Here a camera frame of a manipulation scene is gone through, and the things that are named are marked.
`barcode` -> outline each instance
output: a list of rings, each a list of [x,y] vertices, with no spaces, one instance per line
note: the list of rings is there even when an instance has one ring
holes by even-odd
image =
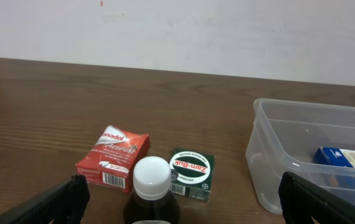
[[[103,183],[125,188],[125,179],[103,172]]]
[[[179,186],[179,185],[176,185],[176,184],[171,184],[171,191],[173,193],[177,193],[179,195],[184,195],[184,193],[186,192],[186,187]]]

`white wall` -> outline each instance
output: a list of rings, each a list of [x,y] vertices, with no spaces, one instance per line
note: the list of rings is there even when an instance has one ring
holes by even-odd
[[[0,57],[355,85],[355,0],[0,0]]]

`red box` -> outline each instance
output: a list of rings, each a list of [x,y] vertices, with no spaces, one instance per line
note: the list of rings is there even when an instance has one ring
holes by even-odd
[[[134,134],[108,126],[93,149],[75,166],[87,182],[129,192],[133,168],[150,146],[148,134]]]

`wooden table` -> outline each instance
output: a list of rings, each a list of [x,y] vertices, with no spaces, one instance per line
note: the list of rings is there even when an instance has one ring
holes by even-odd
[[[216,155],[211,201],[178,197],[180,223],[284,223],[245,160],[257,98],[355,106],[355,87],[0,58],[0,213],[75,174],[106,125]],[[123,223],[121,190],[89,185],[82,223]]]

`green box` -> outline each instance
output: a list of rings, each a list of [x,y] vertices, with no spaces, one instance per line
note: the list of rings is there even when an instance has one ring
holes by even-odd
[[[208,202],[214,164],[213,155],[175,148],[169,162],[173,175],[171,191]]]

